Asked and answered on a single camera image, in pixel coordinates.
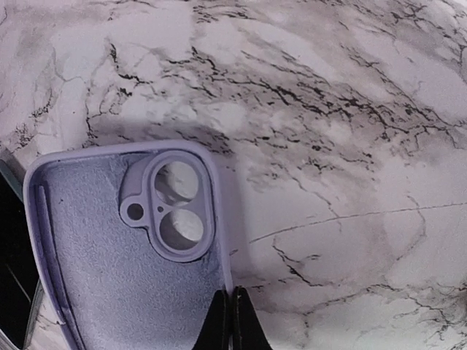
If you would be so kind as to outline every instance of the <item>lavender phone case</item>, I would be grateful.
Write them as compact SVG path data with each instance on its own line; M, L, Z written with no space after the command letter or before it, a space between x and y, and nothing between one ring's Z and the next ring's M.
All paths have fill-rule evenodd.
M196 196L183 203L202 221L197 244L171 241L161 227L179 208L157 191L173 161L198 177ZM232 289L217 169L198 144L46 155L23 192L41 281L73 350L191 349L214 292Z

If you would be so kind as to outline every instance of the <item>black phone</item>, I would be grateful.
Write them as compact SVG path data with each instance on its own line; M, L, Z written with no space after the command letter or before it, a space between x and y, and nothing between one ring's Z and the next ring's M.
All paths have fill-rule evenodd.
M28 345L38 282L21 186L0 161L0 338L18 349Z

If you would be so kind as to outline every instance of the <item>white marble countertop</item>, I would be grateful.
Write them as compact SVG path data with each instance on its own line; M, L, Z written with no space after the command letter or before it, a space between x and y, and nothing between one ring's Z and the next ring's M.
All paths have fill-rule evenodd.
M274 349L467 349L466 37L465 0L0 0L0 143L199 141Z

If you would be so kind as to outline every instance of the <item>circular hole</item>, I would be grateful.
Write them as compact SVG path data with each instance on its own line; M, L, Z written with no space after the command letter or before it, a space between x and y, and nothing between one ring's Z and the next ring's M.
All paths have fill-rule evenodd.
M132 203L128 206L128 209L126 209L126 212L130 219L139 220L143 217L144 209L140 204Z
M155 177L159 198L170 206L190 203L198 192L198 175L187 163L175 161L163 166Z
M203 232L203 222L189 210L173 210L161 221L161 238L172 249L193 248L201 240Z

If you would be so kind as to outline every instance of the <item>black object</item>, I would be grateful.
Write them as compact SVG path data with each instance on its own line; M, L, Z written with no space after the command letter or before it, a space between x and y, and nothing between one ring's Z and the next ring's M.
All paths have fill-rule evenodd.
M233 350L272 350L244 287L235 288L231 302L225 291L214 294L193 350L228 350L231 335Z
M11 176L7 181L11 173L0 165L0 330L12 345L24 349L39 274L23 202L12 188Z

